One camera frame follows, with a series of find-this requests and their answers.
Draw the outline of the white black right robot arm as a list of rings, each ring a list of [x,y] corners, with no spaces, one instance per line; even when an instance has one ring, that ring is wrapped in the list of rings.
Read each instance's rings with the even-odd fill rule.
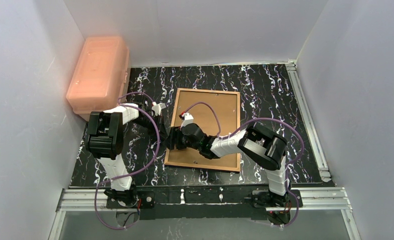
[[[287,140],[266,127],[251,123],[237,133],[214,136],[205,134],[197,124],[190,123],[172,127],[163,144],[171,152],[194,149],[209,160],[244,154],[266,171],[269,192],[282,197],[290,187],[285,177]]]

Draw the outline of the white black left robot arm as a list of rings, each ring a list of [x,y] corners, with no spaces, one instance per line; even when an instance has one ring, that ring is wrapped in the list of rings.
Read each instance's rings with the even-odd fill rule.
[[[128,173],[122,158],[124,145],[123,132],[128,123],[134,123],[156,135],[156,158],[161,142],[167,133],[164,126],[162,111],[164,103],[154,101],[127,102],[105,111],[93,111],[90,114],[85,137],[85,147],[104,167],[110,179],[110,187],[117,192],[131,189],[132,176],[144,171],[150,166],[148,163],[142,169]]]

